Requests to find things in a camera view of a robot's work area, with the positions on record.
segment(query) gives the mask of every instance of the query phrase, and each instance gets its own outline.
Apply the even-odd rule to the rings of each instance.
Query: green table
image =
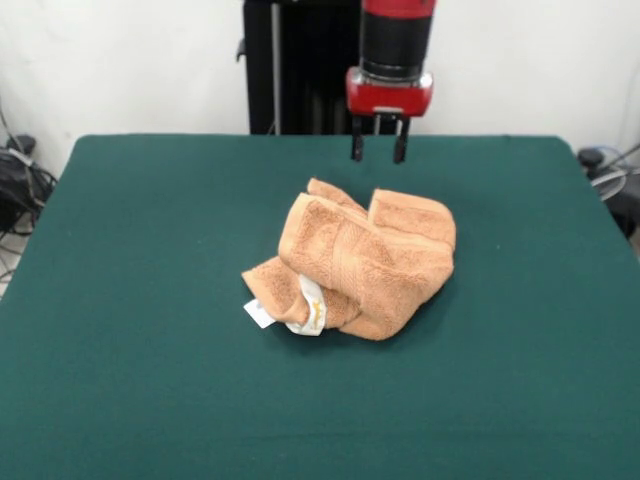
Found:
[[[80,140],[0,305],[0,478],[640,478],[640,269],[554,138]],[[446,203],[384,343],[243,311],[311,176]]]

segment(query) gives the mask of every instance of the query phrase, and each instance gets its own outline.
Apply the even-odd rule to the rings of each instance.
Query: towel fold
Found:
[[[276,320],[304,324],[298,273],[321,285],[325,328],[371,340],[399,331],[453,271],[455,223],[433,200],[374,192],[367,212],[342,190],[312,179],[294,203],[279,257],[242,274]]]

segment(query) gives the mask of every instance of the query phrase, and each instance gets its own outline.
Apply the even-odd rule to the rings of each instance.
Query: white towel tag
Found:
[[[262,307],[262,304],[258,301],[257,298],[254,298],[249,303],[244,306],[244,309],[247,311],[251,318],[255,320],[255,322],[260,326],[260,328],[267,328],[269,325],[275,323],[275,320],[271,315],[267,313],[267,311]]]
[[[302,274],[300,274],[300,290],[309,304],[309,319],[304,325],[287,323],[287,327],[298,335],[317,337],[327,321],[327,305],[324,303],[322,290],[320,285]]]

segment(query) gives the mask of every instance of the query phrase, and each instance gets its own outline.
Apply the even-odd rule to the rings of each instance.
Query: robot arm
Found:
[[[400,122],[394,162],[404,161],[410,119],[425,114],[433,93],[433,79],[422,66],[435,2],[362,0],[360,64],[346,78],[354,160],[362,159],[362,117],[373,116]]]

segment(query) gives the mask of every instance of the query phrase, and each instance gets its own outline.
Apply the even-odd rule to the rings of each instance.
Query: white wall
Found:
[[[59,173],[76,138],[248,131],[240,0],[3,0],[0,95]]]
[[[437,90],[414,132],[640,140],[640,2],[440,0],[436,15]],[[86,133],[245,133],[242,35],[240,0],[4,0],[0,94],[56,173]]]

